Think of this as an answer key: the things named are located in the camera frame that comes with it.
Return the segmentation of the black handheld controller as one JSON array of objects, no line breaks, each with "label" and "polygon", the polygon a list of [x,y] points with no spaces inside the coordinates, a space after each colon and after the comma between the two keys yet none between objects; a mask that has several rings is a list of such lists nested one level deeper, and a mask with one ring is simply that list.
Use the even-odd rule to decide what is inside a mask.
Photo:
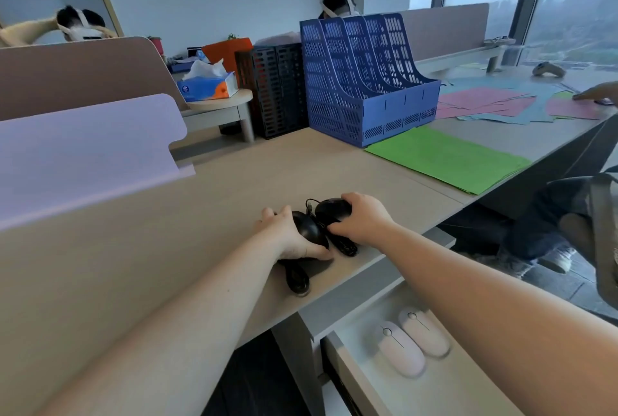
[{"label": "black handheld controller", "polygon": [[[329,248],[326,235],[320,230],[313,217],[301,211],[292,211],[292,216],[294,224],[303,238]],[[323,261],[305,257],[296,260],[278,260],[277,264],[285,271],[286,284],[290,291],[298,297],[305,297],[310,292],[310,278],[326,270],[332,261],[332,259]]]},{"label": "black handheld controller", "polygon": [[329,242],[344,256],[354,257],[358,254],[357,245],[350,239],[331,233],[328,226],[343,221],[351,215],[351,205],[342,198],[329,198],[318,201],[305,200],[305,211],[326,235]]}]

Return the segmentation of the grey handheld controller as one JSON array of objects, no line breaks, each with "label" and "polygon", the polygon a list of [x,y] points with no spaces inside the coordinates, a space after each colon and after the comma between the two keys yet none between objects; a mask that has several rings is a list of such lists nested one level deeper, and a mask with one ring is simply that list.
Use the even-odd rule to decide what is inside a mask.
[{"label": "grey handheld controller", "polygon": [[542,77],[545,75],[551,75],[555,78],[564,78],[566,76],[566,70],[559,65],[550,61],[543,61],[538,63],[531,71],[532,76]]}]

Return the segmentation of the blue plastic file organizer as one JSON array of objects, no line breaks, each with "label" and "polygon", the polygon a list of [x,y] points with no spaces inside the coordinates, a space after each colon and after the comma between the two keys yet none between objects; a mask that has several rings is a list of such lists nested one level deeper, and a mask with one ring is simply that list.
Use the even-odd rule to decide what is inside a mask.
[{"label": "blue plastic file organizer", "polygon": [[414,63],[400,13],[300,22],[311,129],[355,147],[430,123],[442,83]]}]

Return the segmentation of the lavender desk divider panel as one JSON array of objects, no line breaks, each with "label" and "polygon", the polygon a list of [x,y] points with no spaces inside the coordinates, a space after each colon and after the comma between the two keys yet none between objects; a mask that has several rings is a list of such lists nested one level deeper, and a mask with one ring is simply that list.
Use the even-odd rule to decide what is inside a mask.
[{"label": "lavender desk divider panel", "polygon": [[195,175],[167,94],[0,122],[0,232]]}]

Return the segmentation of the person's left forearm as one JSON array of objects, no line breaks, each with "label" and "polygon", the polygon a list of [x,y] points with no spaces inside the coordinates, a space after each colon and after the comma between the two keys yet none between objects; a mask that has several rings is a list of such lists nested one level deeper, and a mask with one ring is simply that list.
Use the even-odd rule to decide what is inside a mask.
[{"label": "person's left forearm", "polygon": [[252,236],[37,416],[199,416],[283,251],[272,229]]}]

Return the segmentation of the white open desk drawer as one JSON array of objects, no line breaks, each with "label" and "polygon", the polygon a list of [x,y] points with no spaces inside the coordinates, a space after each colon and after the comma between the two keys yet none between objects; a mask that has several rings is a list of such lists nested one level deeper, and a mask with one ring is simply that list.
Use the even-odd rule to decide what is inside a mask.
[{"label": "white open desk drawer", "polygon": [[424,372],[407,378],[381,354],[377,325],[397,323],[406,307],[427,310],[406,284],[344,320],[322,341],[323,351],[363,416],[524,416],[429,313],[451,342],[443,358],[427,358]]}]

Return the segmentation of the beige desk divider panel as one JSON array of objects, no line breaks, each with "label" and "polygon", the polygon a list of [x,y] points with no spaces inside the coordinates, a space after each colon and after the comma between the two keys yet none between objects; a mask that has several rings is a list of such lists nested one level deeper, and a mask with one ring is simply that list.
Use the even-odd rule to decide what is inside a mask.
[{"label": "beige desk divider panel", "polygon": [[401,12],[415,62],[483,47],[489,3]]},{"label": "beige desk divider panel", "polygon": [[154,94],[189,109],[145,37],[0,49],[0,122]]}]

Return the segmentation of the pile of pink and blue sheets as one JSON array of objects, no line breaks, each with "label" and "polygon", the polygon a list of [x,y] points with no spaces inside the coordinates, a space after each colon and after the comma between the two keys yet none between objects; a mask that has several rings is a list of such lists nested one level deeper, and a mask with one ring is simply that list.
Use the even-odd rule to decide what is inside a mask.
[{"label": "pile of pink and blue sheets", "polygon": [[575,100],[577,93],[557,77],[452,78],[442,82],[435,118],[514,125],[556,119],[596,121],[616,107],[608,98]]}]

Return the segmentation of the black plastic file organizer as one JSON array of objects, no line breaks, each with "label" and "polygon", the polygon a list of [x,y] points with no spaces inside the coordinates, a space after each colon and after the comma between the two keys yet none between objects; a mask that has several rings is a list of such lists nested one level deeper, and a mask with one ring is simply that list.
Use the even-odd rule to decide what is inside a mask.
[{"label": "black plastic file organizer", "polygon": [[253,94],[256,135],[273,139],[309,126],[300,43],[236,51],[235,59],[239,86]]}]

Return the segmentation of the grey office chair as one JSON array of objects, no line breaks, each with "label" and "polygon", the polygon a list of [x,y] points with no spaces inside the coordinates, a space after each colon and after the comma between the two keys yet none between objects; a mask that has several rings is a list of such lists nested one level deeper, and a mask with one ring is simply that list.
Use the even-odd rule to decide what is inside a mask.
[{"label": "grey office chair", "polygon": [[618,311],[618,172],[601,172],[586,186],[589,213],[561,218],[563,237],[595,267],[600,298]]}]

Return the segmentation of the blue and orange tissue box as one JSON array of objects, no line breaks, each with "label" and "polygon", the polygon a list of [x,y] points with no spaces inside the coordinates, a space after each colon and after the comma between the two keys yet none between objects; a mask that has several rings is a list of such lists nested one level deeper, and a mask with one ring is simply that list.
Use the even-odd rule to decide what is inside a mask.
[{"label": "blue and orange tissue box", "polygon": [[227,99],[239,90],[236,74],[225,68],[224,59],[215,63],[194,61],[176,85],[186,102]]}]

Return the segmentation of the person's right hand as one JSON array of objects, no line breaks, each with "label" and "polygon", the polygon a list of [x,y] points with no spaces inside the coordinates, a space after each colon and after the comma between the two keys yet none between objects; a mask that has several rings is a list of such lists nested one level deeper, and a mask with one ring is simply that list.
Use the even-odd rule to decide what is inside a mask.
[{"label": "person's right hand", "polygon": [[397,224],[382,202],[357,192],[342,194],[341,198],[351,205],[351,215],[346,219],[355,219],[359,225],[358,237],[347,238],[359,245],[380,250],[397,229]]}]

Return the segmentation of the white rounded desk shelf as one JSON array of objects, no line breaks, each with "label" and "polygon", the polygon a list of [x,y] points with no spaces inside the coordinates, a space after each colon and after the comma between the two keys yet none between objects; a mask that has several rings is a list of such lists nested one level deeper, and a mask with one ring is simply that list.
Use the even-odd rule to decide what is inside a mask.
[{"label": "white rounded desk shelf", "polygon": [[251,90],[240,89],[230,98],[188,102],[189,110],[181,111],[187,133],[238,122],[245,142],[254,143],[255,135],[249,109],[252,99]]}]

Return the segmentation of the orange folder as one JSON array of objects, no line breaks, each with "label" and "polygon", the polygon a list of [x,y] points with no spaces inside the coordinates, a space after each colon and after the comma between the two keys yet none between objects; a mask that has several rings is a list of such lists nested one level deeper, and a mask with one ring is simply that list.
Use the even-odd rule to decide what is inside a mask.
[{"label": "orange folder", "polygon": [[210,63],[222,62],[227,72],[237,71],[236,52],[249,51],[253,48],[251,39],[248,37],[226,39],[214,44],[201,47],[202,52]]}]

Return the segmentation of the person's right forearm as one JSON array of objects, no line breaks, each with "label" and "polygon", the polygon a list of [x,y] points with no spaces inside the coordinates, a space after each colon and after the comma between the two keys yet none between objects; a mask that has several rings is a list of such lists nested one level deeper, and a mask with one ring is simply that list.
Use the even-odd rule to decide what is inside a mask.
[{"label": "person's right forearm", "polygon": [[618,416],[618,327],[397,224],[373,245],[526,416]]}]

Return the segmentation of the white computer mouse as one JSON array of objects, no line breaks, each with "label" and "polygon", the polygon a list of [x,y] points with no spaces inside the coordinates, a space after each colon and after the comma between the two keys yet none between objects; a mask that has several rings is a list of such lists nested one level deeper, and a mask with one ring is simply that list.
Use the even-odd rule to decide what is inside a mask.
[{"label": "white computer mouse", "polygon": [[414,308],[405,308],[398,314],[404,332],[429,357],[444,358],[451,351],[451,343],[429,316]]},{"label": "white computer mouse", "polygon": [[426,358],[421,348],[395,323],[378,323],[375,340],[379,352],[402,376],[417,378],[424,372]]}]

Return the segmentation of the person's left hand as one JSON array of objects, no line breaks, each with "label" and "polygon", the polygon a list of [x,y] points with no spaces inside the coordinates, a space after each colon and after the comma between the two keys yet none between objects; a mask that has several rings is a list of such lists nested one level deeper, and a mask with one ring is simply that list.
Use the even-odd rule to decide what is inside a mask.
[{"label": "person's left hand", "polygon": [[256,222],[255,234],[269,239],[276,260],[294,260],[296,243],[312,243],[299,234],[289,205],[283,206],[278,212],[264,208],[261,219]]}]

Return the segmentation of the green paper folder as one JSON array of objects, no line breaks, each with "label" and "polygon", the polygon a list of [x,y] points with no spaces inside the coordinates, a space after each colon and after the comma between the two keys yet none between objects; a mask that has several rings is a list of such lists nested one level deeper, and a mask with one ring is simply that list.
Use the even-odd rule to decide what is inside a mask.
[{"label": "green paper folder", "polygon": [[427,125],[374,143],[365,151],[475,195],[532,164],[524,157],[453,137]]}]

